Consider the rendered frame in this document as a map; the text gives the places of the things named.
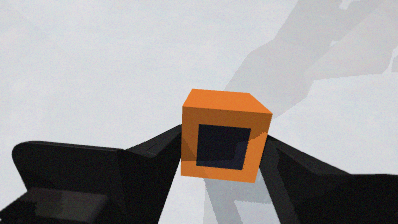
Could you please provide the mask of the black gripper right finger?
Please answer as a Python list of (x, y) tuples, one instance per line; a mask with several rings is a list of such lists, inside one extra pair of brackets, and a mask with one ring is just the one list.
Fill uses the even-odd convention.
[(385, 224), (398, 175), (349, 174), (267, 134), (259, 169), (280, 224)]

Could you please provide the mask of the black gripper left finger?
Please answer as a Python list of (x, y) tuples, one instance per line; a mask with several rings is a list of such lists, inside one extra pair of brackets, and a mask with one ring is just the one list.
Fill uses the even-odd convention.
[(117, 224), (158, 224), (181, 159), (182, 124), (128, 149), (27, 141), (12, 159), (27, 189), (107, 195)]

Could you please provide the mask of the orange block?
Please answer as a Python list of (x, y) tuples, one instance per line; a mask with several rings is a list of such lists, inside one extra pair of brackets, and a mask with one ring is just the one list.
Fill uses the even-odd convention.
[(272, 115), (250, 93), (192, 89), (182, 106), (181, 176), (255, 183)]

